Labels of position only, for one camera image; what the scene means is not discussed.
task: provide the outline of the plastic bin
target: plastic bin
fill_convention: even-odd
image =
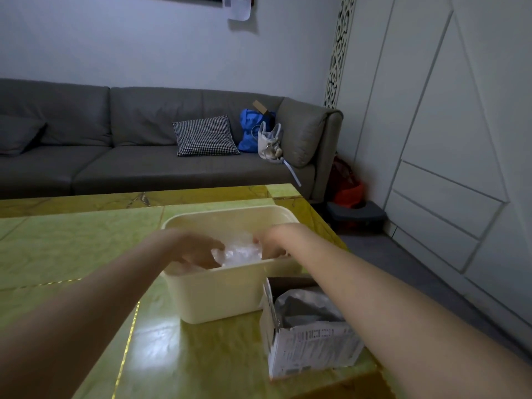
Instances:
[[[287,222],[298,222],[289,209],[259,206],[179,214],[162,227],[200,232],[227,244],[243,232],[253,234]],[[266,277],[299,273],[301,266],[295,260],[280,257],[186,275],[162,275],[181,319],[202,323],[259,310]]]

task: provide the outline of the gray floor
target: gray floor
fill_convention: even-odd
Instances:
[[[342,234],[341,232],[338,234],[355,255],[417,288],[465,322],[532,364],[532,356],[520,348],[510,336],[489,321],[479,310],[441,281],[415,257],[396,245],[387,235]]]

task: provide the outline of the green marble table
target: green marble table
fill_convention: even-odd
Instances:
[[[173,215],[281,205],[345,245],[291,185],[170,190],[0,201],[0,328],[91,273]],[[192,325],[158,278],[76,398],[394,397],[366,349],[354,367],[271,382],[260,312]]]

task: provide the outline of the gray leather sofa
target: gray leather sofa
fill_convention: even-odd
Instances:
[[[258,154],[177,157],[172,122],[239,114],[258,99],[277,113],[282,147],[311,201],[322,201],[342,114],[290,98],[173,88],[108,88],[0,79],[0,114],[46,121],[24,153],[0,156],[0,198],[292,183]]]

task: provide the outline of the wall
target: wall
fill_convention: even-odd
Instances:
[[[389,4],[355,6],[338,149],[393,239],[532,349],[532,0]]]
[[[289,96],[322,105],[339,0],[0,0],[0,77]]]

